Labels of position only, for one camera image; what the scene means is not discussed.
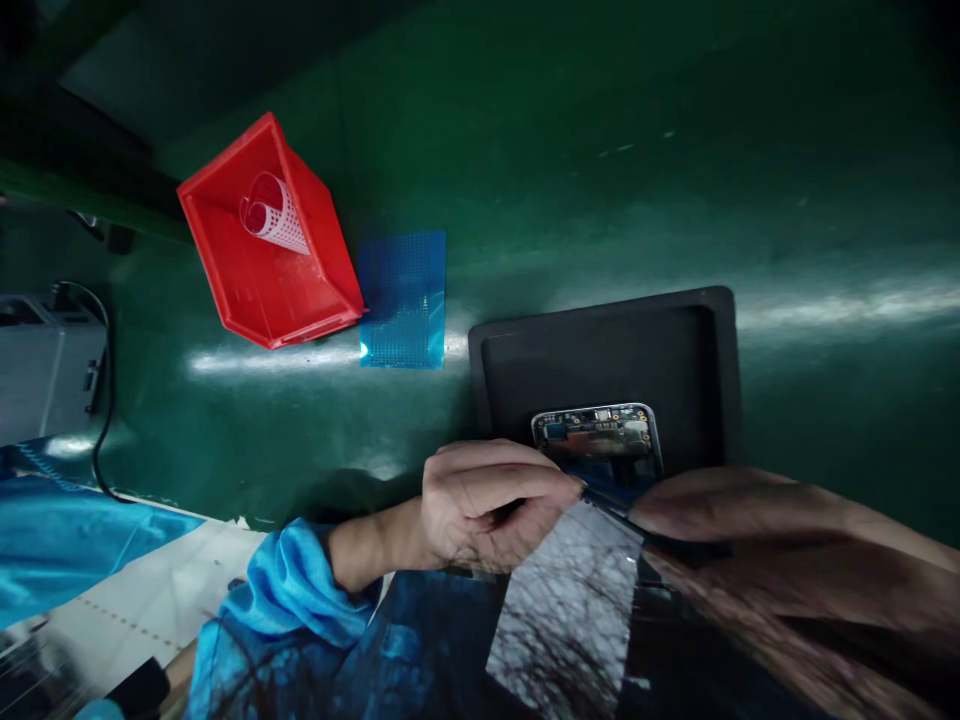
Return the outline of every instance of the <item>smartphone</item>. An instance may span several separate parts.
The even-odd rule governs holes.
[[[533,443],[565,472],[645,491],[663,477],[653,410],[619,403],[537,413]]]

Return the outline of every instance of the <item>hand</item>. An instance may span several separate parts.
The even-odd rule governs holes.
[[[510,572],[577,502],[582,488],[544,455],[509,440],[440,448],[424,466],[420,514],[434,566]],[[517,501],[522,504],[502,514]]]
[[[960,552],[822,488],[750,468],[668,480],[631,519],[680,540],[732,541],[732,558],[699,570],[656,551],[644,555],[703,615],[827,712],[862,717],[867,707],[870,717],[935,717],[940,688],[952,697],[948,673],[938,678],[931,668],[956,667]],[[855,641],[879,631],[896,645],[857,653],[883,657],[877,672],[799,634],[797,618],[829,623],[834,634],[852,631]],[[893,677],[916,682],[906,690]]]

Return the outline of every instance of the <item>green workbench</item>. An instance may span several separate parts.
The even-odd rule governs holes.
[[[272,110],[351,248],[446,228],[442,372],[361,369],[356,328],[263,350],[162,238],[106,259],[7,212],[4,290],[108,292],[110,482],[269,529],[402,499],[475,436],[474,325],[727,285],[750,461],[960,544],[960,106],[934,7],[423,3],[158,147],[182,179]],[[94,432],[54,448],[66,475]]]

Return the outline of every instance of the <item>black tray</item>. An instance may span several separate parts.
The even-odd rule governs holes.
[[[738,462],[740,370],[725,287],[478,325],[470,374],[480,431],[532,444],[538,412],[642,402],[664,471]]]

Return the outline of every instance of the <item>plastic bin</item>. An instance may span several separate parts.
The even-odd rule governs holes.
[[[309,255],[256,238],[243,227],[240,203],[262,172],[286,182]],[[363,314],[330,191],[287,146],[273,113],[177,194],[228,330],[273,350],[349,327]]]

